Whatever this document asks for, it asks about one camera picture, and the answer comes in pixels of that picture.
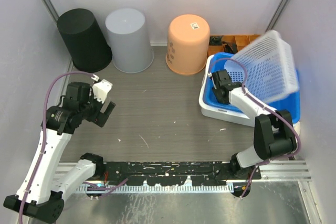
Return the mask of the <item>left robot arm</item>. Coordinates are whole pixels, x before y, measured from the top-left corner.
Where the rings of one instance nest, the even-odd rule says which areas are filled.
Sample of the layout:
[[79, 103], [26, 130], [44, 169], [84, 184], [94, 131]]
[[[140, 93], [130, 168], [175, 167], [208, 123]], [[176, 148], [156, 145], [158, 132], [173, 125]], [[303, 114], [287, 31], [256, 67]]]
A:
[[82, 121], [103, 127], [115, 107], [110, 102], [101, 112], [112, 84], [103, 79], [93, 85], [68, 84], [62, 103], [46, 112], [38, 149], [26, 178], [14, 195], [6, 196], [3, 206], [45, 223], [54, 223], [69, 196], [87, 179], [101, 179], [105, 174], [103, 158], [85, 153], [69, 172], [54, 181], [62, 153]]

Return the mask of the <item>orange compartment organizer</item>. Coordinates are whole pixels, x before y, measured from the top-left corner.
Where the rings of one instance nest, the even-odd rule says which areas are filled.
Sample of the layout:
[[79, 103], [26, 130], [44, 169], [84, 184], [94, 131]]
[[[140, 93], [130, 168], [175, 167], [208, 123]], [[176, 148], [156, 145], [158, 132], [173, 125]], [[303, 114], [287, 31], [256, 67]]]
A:
[[[222, 42], [235, 43], [237, 45], [238, 52], [244, 47], [249, 45], [251, 42], [256, 40], [260, 35], [210, 35], [210, 36], [222, 36]], [[218, 52], [224, 52], [223, 45], [221, 46], [210, 46], [208, 45], [207, 57], [214, 55]]]

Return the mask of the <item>blue perforated basket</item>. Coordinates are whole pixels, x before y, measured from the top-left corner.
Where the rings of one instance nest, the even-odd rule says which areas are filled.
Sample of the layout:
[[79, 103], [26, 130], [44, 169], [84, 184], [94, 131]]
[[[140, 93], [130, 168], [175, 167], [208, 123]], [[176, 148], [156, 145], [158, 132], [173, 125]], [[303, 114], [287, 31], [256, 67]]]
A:
[[246, 88], [265, 103], [286, 98], [299, 90], [299, 81], [291, 46], [280, 33], [269, 30], [227, 60], [224, 69], [234, 82], [243, 82], [247, 70]]

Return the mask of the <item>dark rolled item centre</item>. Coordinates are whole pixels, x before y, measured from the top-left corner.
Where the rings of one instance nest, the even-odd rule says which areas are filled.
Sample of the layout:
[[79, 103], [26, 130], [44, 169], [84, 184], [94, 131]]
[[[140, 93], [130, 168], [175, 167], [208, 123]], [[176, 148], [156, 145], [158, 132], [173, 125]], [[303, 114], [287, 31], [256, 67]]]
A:
[[235, 43], [227, 43], [223, 42], [223, 49], [224, 52], [229, 53], [229, 54], [236, 54], [238, 53], [237, 45]]

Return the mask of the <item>black bucket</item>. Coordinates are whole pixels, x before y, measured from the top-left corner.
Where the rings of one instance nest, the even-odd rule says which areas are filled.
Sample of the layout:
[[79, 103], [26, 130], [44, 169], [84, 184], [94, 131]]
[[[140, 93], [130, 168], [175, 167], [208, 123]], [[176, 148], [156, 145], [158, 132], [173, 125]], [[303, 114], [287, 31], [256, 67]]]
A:
[[112, 51], [91, 11], [71, 9], [58, 18], [57, 28], [78, 70], [94, 73], [109, 65]]

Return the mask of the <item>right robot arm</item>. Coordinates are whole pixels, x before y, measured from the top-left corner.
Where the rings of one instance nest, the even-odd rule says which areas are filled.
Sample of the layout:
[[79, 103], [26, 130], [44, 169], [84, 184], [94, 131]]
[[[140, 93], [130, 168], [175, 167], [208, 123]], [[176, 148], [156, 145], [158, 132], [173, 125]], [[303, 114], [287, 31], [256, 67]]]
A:
[[226, 70], [210, 74], [213, 92], [218, 102], [239, 108], [254, 119], [253, 145], [234, 154], [229, 162], [233, 177], [241, 179], [249, 167], [271, 158], [290, 156], [300, 149], [299, 135], [287, 110], [276, 110], [252, 95], [241, 82], [233, 82]]

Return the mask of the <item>black mounting rail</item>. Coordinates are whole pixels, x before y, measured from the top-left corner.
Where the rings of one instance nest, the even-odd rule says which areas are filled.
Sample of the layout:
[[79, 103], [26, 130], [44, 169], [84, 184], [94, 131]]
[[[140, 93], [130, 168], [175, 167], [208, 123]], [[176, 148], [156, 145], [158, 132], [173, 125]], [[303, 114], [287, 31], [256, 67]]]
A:
[[118, 185], [125, 179], [128, 186], [182, 186], [188, 179], [192, 186], [226, 185], [229, 180], [247, 181], [252, 168], [244, 168], [236, 174], [230, 164], [221, 161], [204, 162], [106, 162], [100, 176], [86, 179], [87, 182], [106, 182]]

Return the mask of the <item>orange bucket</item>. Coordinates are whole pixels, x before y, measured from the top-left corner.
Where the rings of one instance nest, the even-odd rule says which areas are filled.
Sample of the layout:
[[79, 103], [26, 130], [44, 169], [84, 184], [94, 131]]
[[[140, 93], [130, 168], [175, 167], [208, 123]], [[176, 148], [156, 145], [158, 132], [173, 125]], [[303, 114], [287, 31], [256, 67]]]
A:
[[174, 18], [168, 28], [167, 66], [181, 75], [194, 75], [206, 65], [210, 27], [193, 14]]

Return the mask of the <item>dark rolled item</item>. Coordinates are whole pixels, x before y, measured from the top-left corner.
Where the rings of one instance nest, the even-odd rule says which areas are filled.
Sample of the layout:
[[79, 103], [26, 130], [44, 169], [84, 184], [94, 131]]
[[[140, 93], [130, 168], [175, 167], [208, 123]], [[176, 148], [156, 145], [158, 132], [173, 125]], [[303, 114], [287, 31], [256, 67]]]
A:
[[222, 36], [210, 36], [209, 45], [210, 46], [221, 46], [222, 43]]
[[235, 43], [227, 43], [223, 42], [223, 49], [224, 52], [229, 53], [229, 54], [236, 54], [238, 53], [237, 45]]

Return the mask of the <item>grey bucket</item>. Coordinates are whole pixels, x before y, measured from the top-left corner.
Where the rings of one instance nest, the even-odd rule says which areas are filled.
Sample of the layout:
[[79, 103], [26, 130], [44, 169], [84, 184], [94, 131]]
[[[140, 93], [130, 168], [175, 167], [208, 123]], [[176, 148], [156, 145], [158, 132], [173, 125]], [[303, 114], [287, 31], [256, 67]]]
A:
[[125, 73], [139, 73], [153, 62], [145, 15], [133, 8], [112, 11], [105, 20], [112, 62]]

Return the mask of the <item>dark rolled item far left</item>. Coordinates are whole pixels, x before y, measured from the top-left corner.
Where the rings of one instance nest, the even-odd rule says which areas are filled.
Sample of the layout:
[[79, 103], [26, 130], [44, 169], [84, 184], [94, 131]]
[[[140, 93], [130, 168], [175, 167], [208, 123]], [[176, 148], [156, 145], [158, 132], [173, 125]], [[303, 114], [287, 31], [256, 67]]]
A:
[[222, 43], [222, 36], [210, 36], [209, 45], [210, 46], [221, 46]]

